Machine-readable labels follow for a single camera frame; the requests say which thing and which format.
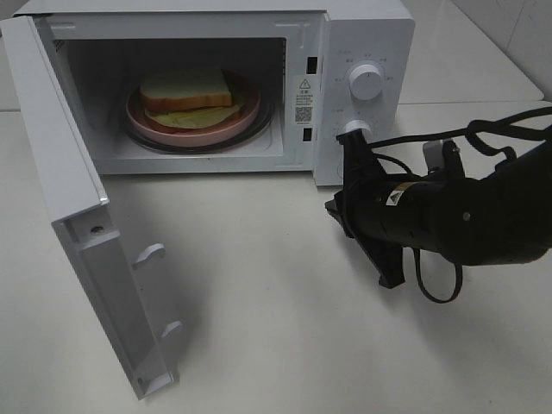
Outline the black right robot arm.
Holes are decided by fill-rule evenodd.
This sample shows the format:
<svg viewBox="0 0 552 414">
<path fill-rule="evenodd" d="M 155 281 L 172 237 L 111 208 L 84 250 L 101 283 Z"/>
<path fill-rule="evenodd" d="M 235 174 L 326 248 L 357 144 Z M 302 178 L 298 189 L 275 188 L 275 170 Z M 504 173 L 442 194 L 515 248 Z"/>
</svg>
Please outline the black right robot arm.
<svg viewBox="0 0 552 414">
<path fill-rule="evenodd" d="M 456 267 L 527 263 L 550 250 L 550 142 L 470 179 L 452 142 L 442 146 L 444 169 L 419 177 L 386 172 L 359 130 L 337 140 L 343 185 L 325 208 L 378 269 L 382 286 L 404 282 L 404 248 L 438 253 Z"/>
</svg>

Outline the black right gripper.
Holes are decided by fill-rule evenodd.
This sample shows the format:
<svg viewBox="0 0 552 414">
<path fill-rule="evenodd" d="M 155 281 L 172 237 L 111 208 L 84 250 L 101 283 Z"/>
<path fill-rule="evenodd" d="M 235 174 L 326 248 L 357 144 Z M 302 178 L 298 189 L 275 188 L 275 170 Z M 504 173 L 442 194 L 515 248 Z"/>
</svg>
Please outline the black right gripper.
<svg viewBox="0 0 552 414">
<path fill-rule="evenodd" d="M 347 237 L 355 239 L 379 272 L 379 285 L 405 282 L 405 175 L 386 173 L 361 129 L 336 137 L 343 149 L 343 188 L 325 204 Z"/>
</svg>

